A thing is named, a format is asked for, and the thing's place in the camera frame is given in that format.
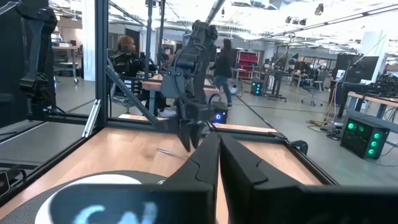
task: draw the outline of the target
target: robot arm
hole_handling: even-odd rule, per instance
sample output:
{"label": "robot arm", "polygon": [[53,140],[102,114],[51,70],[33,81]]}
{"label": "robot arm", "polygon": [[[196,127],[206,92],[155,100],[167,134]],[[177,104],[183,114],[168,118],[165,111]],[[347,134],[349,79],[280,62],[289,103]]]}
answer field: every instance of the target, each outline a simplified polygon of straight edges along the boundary
{"label": "robot arm", "polygon": [[174,98],[177,103],[177,136],[187,151],[190,142],[197,147],[205,122],[214,115],[215,108],[208,105],[203,90],[210,49],[218,33],[215,26],[196,21],[188,44],[178,51],[170,71],[164,75],[162,94]]}
{"label": "robot arm", "polygon": [[57,18],[52,9],[31,9],[21,2],[7,3],[0,8],[0,16],[11,10],[16,10],[26,19],[32,31],[29,70],[20,80],[20,89],[32,103],[55,106],[55,90],[46,72],[52,73],[51,58],[48,55],[52,55],[50,36],[57,26]]}

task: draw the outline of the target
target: gray floor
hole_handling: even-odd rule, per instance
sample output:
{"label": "gray floor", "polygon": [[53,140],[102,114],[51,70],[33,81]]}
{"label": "gray floor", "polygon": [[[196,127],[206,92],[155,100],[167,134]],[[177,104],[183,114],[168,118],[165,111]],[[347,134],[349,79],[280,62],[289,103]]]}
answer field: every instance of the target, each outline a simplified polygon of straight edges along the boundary
{"label": "gray floor", "polygon": [[[57,103],[65,111],[88,114],[95,97],[95,84],[82,80],[78,85],[72,78],[60,77],[57,84]],[[329,93],[317,95],[320,100],[325,100],[323,106],[310,106],[301,103],[301,99],[308,93],[299,90],[295,92],[294,86],[282,84],[281,94],[287,97],[287,102],[268,100],[260,96],[243,94],[241,99],[270,123],[274,128],[284,133],[289,140],[304,140],[309,145],[308,155],[327,171],[334,179],[343,185],[397,185],[398,167],[384,167],[360,159],[346,149],[340,147],[339,141],[326,137],[308,129],[307,120],[322,121],[328,109]],[[371,105],[368,113],[376,114],[378,105]],[[122,106],[112,104],[112,117],[118,117],[126,112]],[[130,109],[131,114],[141,114],[136,108]],[[241,100],[233,98],[233,107],[229,110],[229,124],[246,126],[268,127],[258,118]],[[26,162],[26,164],[40,165],[47,159],[59,153],[73,141],[76,141],[83,131],[83,126],[72,124],[45,123],[38,128],[0,144],[0,162]],[[389,140],[397,142],[396,135],[391,135]],[[391,146],[386,145],[383,153]],[[391,166],[398,165],[398,152],[392,150],[387,156],[376,161],[379,164]]]}

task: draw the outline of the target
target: black jacket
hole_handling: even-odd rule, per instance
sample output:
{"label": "black jacket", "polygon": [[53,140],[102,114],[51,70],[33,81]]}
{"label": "black jacket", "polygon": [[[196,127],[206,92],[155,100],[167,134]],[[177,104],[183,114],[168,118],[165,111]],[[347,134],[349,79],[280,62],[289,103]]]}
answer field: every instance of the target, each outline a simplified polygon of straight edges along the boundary
{"label": "black jacket", "polygon": [[226,78],[232,78],[232,57],[227,54],[221,54],[211,69],[215,69],[214,76],[222,76]]}

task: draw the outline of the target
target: red cabinet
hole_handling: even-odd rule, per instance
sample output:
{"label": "red cabinet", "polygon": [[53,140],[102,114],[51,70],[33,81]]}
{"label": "red cabinet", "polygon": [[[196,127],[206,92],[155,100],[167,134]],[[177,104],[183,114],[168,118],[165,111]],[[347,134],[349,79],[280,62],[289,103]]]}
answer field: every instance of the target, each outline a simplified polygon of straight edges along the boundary
{"label": "red cabinet", "polygon": [[238,68],[245,69],[245,72],[240,72],[239,77],[243,79],[252,78],[253,65],[257,65],[259,61],[258,53],[239,51],[236,65]]}

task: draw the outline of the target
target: ceiling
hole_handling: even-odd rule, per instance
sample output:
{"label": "ceiling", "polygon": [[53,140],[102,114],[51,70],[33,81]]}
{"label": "ceiling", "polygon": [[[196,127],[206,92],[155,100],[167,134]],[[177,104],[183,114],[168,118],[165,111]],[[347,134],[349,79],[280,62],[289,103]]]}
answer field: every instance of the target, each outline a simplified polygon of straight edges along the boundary
{"label": "ceiling", "polygon": [[[81,11],[84,0],[50,0],[57,7],[65,10],[75,9]],[[115,4],[125,9],[133,19],[146,24],[148,18],[145,0],[112,0]],[[167,0],[165,6],[165,21],[168,28],[180,30],[190,29],[196,20],[205,21],[215,0]],[[315,9],[323,4],[323,13],[315,15]],[[221,9],[211,22],[217,25],[218,30],[224,34],[240,36],[244,39],[264,39],[265,37],[297,28],[319,24],[321,22],[339,19],[345,16],[365,12],[371,9],[397,4],[397,0],[226,0]],[[159,5],[153,8],[152,26],[160,25]],[[132,18],[126,17],[115,8],[110,9],[113,21],[135,23]],[[306,19],[306,25],[287,24],[287,17],[301,21]],[[330,42],[358,47],[354,40],[361,40],[364,30],[383,26],[391,30],[391,39],[398,39],[398,29],[389,29],[398,18],[397,11],[386,12],[375,16],[368,16],[348,22],[306,30],[295,33],[297,40],[310,40],[299,45],[327,45]],[[271,40],[288,41],[287,37],[275,37]],[[390,43],[391,52],[398,52],[397,42]]]}

